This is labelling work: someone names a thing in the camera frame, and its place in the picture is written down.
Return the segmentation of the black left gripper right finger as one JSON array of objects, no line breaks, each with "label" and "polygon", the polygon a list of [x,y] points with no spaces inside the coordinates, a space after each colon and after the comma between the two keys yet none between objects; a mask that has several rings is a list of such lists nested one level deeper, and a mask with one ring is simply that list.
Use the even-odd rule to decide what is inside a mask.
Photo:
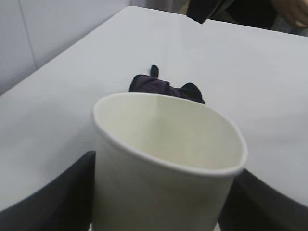
[{"label": "black left gripper right finger", "polygon": [[218,223],[223,231],[306,231],[308,208],[244,170],[233,182]]}]

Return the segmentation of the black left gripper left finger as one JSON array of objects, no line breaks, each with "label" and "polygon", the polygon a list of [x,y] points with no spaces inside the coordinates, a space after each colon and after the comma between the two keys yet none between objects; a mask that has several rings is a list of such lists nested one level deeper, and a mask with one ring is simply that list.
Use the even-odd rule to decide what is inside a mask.
[{"label": "black left gripper left finger", "polygon": [[60,176],[1,211],[2,231],[87,231],[92,221],[96,152],[89,151]]}]

